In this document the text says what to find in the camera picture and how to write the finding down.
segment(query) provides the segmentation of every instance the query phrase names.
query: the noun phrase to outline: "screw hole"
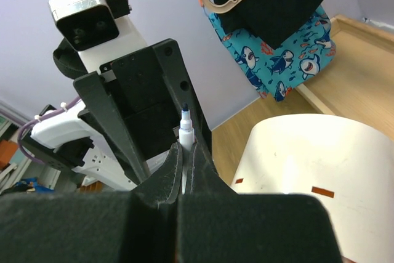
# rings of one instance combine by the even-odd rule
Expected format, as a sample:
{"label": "screw hole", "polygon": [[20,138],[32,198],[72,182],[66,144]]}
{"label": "screw hole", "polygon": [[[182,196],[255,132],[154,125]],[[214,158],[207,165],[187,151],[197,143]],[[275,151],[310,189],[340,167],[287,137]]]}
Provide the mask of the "screw hole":
{"label": "screw hole", "polygon": [[181,90],[183,90],[184,92],[187,92],[187,91],[189,90],[189,88],[190,88],[190,85],[189,85],[189,83],[188,83],[187,81],[182,81],[182,82],[180,83],[180,88],[181,88]]}
{"label": "screw hole", "polygon": [[172,55],[172,48],[170,47],[166,47],[166,49],[164,50],[164,54],[169,57],[170,55]]}

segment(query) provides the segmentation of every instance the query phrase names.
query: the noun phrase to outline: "marker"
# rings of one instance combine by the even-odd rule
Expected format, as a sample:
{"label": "marker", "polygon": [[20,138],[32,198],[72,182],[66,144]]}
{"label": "marker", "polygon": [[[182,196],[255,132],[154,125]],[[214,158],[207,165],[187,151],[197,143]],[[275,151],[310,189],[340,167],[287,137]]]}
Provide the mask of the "marker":
{"label": "marker", "polygon": [[179,129],[179,143],[182,146],[183,156],[182,194],[185,194],[188,157],[191,152],[191,147],[195,143],[195,129],[193,129],[193,122],[190,118],[190,110],[187,103],[184,103],[182,108],[182,119],[180,120]]}

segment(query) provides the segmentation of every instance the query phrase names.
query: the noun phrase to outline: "orange box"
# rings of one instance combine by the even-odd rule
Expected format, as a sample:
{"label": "orange box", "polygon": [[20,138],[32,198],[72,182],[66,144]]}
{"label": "orange box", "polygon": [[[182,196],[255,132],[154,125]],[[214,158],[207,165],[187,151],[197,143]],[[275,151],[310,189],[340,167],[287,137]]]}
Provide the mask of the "orange box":
{"label": "orange box", "polygon": [[4,169],[15,152],[18,150],[18,144],[2,140],[0,142],[0,169]]}

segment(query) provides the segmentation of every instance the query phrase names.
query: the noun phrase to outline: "wire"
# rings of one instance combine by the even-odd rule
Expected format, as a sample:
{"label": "wire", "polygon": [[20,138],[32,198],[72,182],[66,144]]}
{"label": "wire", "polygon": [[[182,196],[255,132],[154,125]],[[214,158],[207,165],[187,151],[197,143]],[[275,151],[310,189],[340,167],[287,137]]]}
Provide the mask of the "wire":
{"label": "wire", "polygon": [[[80,97],[75,98],[74,100],[72,100],[69,104],[67,104],[67,109],[70,109],[72,107],[74,107],[79,101],[81,100]],[[34,161],[35,163],[39,163],[39,164],[45,164],[42,160],[35,158],[33,155],[29,154],[25,148],[22,145],[22,138],[25,136],[25,134],[36,124],[38,124],[41,121],[44,121],[46,119],[52,118],[54,116],[57,116],[59,114],[62,114],[63,112],[65,112],[64,109],[59,108],[53,112],[50,112],[48,114],[42,115],[39,117],[39,119],[34,119],[32,121],[29,121],[28,123],[26,123],[24,126],[21,127],[20,132],[18,134],[18,146],[20,151],[30,160]]]}

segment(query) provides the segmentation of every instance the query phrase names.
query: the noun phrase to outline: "blue shark print shorts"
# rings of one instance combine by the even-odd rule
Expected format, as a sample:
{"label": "blue shark print shorts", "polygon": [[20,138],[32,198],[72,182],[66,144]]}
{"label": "blue shark print shorts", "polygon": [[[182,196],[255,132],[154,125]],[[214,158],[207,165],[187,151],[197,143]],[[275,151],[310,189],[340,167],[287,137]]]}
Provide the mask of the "blue shark print shorts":
{"label": "blue shark print shorts", "polygon": [[245,29],[225,34],[217,14],[211,14],[209,20],[260,96],[272,94],[277,102],[317,75],[336,54],[330,38],[331,22],[321,6],[275,50]]}

